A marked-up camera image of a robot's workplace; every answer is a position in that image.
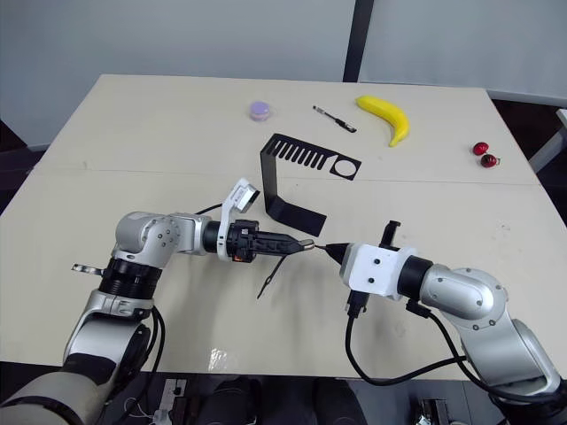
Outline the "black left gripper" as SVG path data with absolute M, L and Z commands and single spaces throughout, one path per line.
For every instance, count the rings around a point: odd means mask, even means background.
M 252 263 L 256 257 L 253 241 L 259 231 L 256 220 L 236 220 L 229 226 L 228 256 L 234 262 Z M 259 240 L 266 246 L 259 248 L 260 255 L 285 257 L 300 252 L 299 241 L 280 233 L 259 233 Z

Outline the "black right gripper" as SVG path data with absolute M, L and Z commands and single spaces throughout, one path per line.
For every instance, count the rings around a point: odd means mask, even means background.
M 399 227 L 400 223 L 396 220 L 390 220 L 387 223 L 384 227 L 384 232 L 381 238 L 382 248 L 395 248 L 393 241 Z M 339 265 L 342 265 L 346 255 L 346 248 L 348 246 L 349 243 L 328 243 L 326 245 L 326 251 L 332 259 L 334 259 Z

